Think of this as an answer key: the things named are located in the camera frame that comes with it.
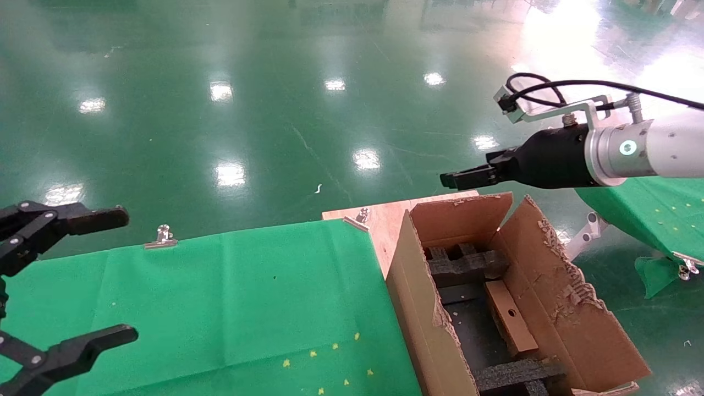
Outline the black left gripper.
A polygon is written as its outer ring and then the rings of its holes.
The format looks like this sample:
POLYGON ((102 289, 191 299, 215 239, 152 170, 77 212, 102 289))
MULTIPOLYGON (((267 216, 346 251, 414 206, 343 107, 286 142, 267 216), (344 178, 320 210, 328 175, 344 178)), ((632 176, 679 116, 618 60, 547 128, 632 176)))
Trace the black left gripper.
MULTIPOLYGON (((12 277, 67 236, 125 227, 130 216, 122 206, 91 210, 83 203, 47 206, 23 201, 1 210, 1 274, 12 277)), ((7 317, 7 283, 0 279, 0 319, 7 317)), ((2 395, 43 395, 56 383, 91 371, 104 351, 133 343, 136 328, 116 325, 63 340, 42 351, 2 331, 1 354, 21 369, 2 383, 2 395)))

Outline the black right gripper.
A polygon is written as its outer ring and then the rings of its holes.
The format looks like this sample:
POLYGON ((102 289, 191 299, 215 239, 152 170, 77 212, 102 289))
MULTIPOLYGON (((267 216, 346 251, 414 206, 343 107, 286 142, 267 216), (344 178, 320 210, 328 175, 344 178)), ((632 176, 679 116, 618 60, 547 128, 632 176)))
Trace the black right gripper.
POLYGON ((545 129, 523 145, 491 151, 485 165, 440 174, 445 188, 465 191, 515 181, 544 190, 593 186, 585 156, 587 125, 545 129))

